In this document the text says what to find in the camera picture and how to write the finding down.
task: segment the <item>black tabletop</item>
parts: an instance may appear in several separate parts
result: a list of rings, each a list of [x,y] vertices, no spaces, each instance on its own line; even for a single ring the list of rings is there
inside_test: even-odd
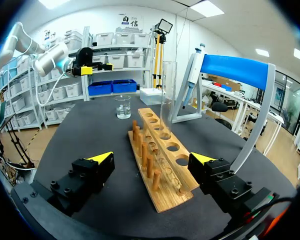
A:
[[[223,231],[230,216],[199,188],[192,191],[192,199],[168,211],[157,213],[153,206],[128,138],[132,120],[142,127],[138,109],[147,107],[138,96],[132,96],[131,118],[121,120],[116,117],[113,97],[77,103],[50,140],[34,179],[49,188],[52,180],[72,168],[74,160],[112,151],[115,170],[102,191],[93,194],[72,216],[74,219],[112,234],[210,239]],[[160,116],[160,105],[150,107]],[[229,162],[245,144],[240,136],[205,114],[199,119],[174,123],[172,132],[189,152]],[[252,181],[254,192],[266,187],[282,197],[296,193],[289,180],[255,148],[237,175]],[[271,212],[276,216],[284,208],[284,204],[278,204]]]

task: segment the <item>chair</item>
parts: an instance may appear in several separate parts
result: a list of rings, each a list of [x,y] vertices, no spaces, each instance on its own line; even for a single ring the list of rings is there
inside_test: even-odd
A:
[[[228,106],[226,104],[224,104],[223,102],[215,102],[212,104],[212,111],[214,111],[214,119],[218,123],[226,126],[230,130],[232,129],[232,126],[228,121],[221,119],[221,113],[225,113],[226,111],[228,111]],[[220,113],[219,118],[217,119],[216,119],[216,112]]]

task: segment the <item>wooden floor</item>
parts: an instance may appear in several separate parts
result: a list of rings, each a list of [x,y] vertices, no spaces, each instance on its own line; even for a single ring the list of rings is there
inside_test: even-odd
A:
[[[214,116],[213,113],[207,111],[206,114],[210,116]],[[237,114],[237,110],[228,110],[224,113],[224,115],[229,119],[235,119]],[[253,123],[247,124],[247,128],[244,131],[242,137],[247,136],[249,134],[249,130],[253,128]],[[268,120],[266,129],[262,136],[259,137],[256,143],[256,148],[263,153],[265,148],[267,147],[268,142],[275,130],[275,123]],[[33,139],[29,147],[27,148],[27,152],[30,158],[33,160],[35,166],[37,167],[40,163],[41,157],[50,141],[55,131],[57,130],[58,125],[49,126],[48,129],[43,129],[38,131],[38,129],[27,129],[22,130],[21,132],[16,132],[17,136],[23,142],[25,147],[31,141],[32,137],[37,133],[36,137]],[[10,159],[11,162],[18,163],[21,158],[17,153],[17,150],[13,146],[10,136],[8,133],[1,134],[1,141],[4,145],[4,154]],[[267,154],[267,158],[269,158],[273,164],[290,180],[293,186],[297,187],[300,184],[300,180],[297,179],[297,166],[300,162],[300,155],[296,152],[296,147],[293,142],[295,137],[293,137],[288,131],[286,131],[283,127],[281,127],[278,136]]]

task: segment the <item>cable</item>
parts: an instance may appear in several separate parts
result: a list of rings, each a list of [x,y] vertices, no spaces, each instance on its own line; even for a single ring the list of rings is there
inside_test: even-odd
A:
[[[63,71],[63,73],[60,75],[60,77],[58,78],[58,80],[55,82],[53,88],[51,89],[50,95],[49,95],[49,97],[48,97],[48,99],[47,99],[47,101],[46,101],[45,103],[40,103],[40,101],[39,101],[39,98],[38,98],[38,77],[36,78],[36,80],[35,80],[35,97],[36,97],[36,101],[37,101],[37,103],[38,103],[38,105],[39,105],[40,107],[44,107],[44,106],[47,105],[47,103],[49,102],[49,100],[50,100],[50,98],[51,98],[51,96],[52,96],[52,93],[54,92],[54,90],[55,90],[55,88],[56,88],[56,86],[57,86],[57,84],[58,84],[58,82],[60,81],[60,79],[61,79],[65,74],[66,74],[66,72]]]
[[[187,20],[187,16],[188,16],[188,9],[189,8],[187,7],[186,13],[185,13],[184,22],[183,22],[183,26],[182,26],[182,30],[181,30],[181,34],[180,34],[180,38],[179,38],[179,41],[177,41],[176,48],[175,48],[175,62],[177,61],[178,46],[179,46],[179,43],[180,43],[180,40],[181,40],[181,37],[182,37],[182,33],[184,32],[184,28],[185,28],[185,24],[186,24],[186,20]],[[177,22],[178,22],[177,15],[175,15],[176,40],[178,40],[178,26],[177,26]]]

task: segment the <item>bolt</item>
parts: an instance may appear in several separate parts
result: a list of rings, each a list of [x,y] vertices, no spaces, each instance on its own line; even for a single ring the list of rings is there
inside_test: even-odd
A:
[[[32,198],[35,198],[37,195],[38,195],[38,193],[37,193],[36,191],[33,191],[33,192],[30,194],[30,196],[31,196]]]
[[[251,187],[251,186],[252,186],[252,181],[246,181],[246,182],[245,182],[245,185],[246,185],[247,187]]]
[[[50,186],[53,188],[53,189],[58,189],[59,188],[59,184],[57,181],[53,180],[50,182]]]
[[[70,177],[72,177],[73,175],[75,175],[75,172],[71,169],[71,170],[68,171],[68,174],[69,174]]]
[[[239,190],[236,189],[236,188],[233,188],[233,189],[231,190],[231,194],[232,194],[232,195],[237,195],[238,193],[239,193]]]
[[[27,204],[29,202],[29,199],[27,197],[22,198],[22,203]]]

